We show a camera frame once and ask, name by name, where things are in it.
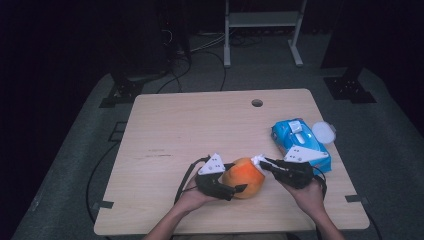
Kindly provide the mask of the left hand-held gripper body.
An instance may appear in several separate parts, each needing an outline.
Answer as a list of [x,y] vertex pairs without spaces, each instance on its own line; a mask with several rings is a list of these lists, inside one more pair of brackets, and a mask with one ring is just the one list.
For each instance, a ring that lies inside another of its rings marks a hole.
[[204,195],[230,201],[235,194],[235,188],[219,181],[225,171],[221,156],[217,153],[210,156],[197,171],[195,182],[198,190]]

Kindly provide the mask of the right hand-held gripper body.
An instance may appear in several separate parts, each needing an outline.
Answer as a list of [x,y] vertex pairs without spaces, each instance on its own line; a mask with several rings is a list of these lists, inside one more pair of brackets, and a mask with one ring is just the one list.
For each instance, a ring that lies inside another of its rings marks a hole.
[[313,166],[312,162],[324,160],[329,156],[327,152],[293,145],[284,158],[287,167],[279,167],[284,173],[278,174],[277,180],[296,189],[303,189],[313,179],[325,185],[326,178],[322,170]]

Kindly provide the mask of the orange plush toy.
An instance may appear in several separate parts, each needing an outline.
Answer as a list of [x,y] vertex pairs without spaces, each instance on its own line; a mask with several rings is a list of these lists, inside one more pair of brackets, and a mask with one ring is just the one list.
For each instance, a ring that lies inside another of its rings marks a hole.
[[235,187],[246,184],[247,187],[235,197],[248,199],[254,197],[262,188],[265,175],[257,169],[250,158],[240,158],[233,162],[233,166],[222,175],[222,183]]

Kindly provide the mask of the white wet wipe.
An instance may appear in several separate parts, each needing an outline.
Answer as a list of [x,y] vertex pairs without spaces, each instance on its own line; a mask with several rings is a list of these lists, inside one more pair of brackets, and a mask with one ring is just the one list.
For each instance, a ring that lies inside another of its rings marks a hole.
[[267,163],[269,164],[269,161],[265,159],[263,154],[260,155],[256,155],[253,156],[251,158],[251,163],[253,164],[253,166],[263,175],[263,176],[267,176],[269,171],[265,170],[261,167],[261,163]]

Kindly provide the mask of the blue wet wipes pack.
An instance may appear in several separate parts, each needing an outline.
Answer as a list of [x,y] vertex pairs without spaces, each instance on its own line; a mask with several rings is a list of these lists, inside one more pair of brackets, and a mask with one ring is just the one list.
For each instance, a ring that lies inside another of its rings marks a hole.
[[309,163],[314,173],[332,170],[332,157],[326,146],[336,139],[335,130],[325,121],[309,127],[303,119],[277,122],[271,129],[271,138],[291,163]]

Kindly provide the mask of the person's left hand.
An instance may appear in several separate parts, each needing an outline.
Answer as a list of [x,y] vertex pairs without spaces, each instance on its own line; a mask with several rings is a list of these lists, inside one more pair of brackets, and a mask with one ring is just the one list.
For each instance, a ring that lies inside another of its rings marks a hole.
[[197,188],[195,178],[192,178],[188,182],[179,200],[174,204],[174,207],[179,212],[187,215],[211,201],[214,201],[214,198],[200,192]]

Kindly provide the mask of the person's right hand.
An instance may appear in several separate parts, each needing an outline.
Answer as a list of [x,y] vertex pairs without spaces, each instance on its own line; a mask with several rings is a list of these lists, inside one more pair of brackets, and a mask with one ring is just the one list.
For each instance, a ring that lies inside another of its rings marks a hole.
[[322,187],[316,180],[303,189],[296,189],[286,184],[283,187],[292,195],[298,207],[313,221],[322,220],[326,216]]

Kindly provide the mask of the black stand base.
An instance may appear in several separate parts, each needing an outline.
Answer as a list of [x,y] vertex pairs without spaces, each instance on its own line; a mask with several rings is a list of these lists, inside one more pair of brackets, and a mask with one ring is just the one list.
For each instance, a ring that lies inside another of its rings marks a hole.
[[325,77],[324,82],[335,100],[349,100],[353,104],[375,103],[373,95],[358,80],[361,72],[362,67],[348,67],[343,75]]
[[165,73],[130,75],[126,80],[113,80],[113,85],[99,105],[100,108],[113,108],[117,104],[130,104],[142,93],[144,85],[165,76]]

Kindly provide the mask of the black floor tape marking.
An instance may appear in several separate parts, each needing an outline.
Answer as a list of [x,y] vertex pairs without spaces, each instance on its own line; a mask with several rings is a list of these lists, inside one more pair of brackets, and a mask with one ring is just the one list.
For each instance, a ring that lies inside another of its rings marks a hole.
[[121,142],[127,126],[126,121],[118,121],[115,123],[112,132],[109,135],[109,142]]

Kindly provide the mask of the white metal stand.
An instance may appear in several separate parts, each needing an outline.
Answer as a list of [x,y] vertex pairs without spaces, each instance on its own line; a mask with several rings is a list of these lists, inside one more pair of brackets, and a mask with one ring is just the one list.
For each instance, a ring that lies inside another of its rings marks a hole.
[[286,12],[247,12],[236,13],[229,10],[229,0],[225,1],[224,47],[223,65],[231,66],[230,30],[233,28],[265,28],[265,27],[293,27],[294,33],[288,40],[294,63],[297,67],[303,66],[303,60],[297,48],[303,17],[308,0],[302,0],[297,11]]

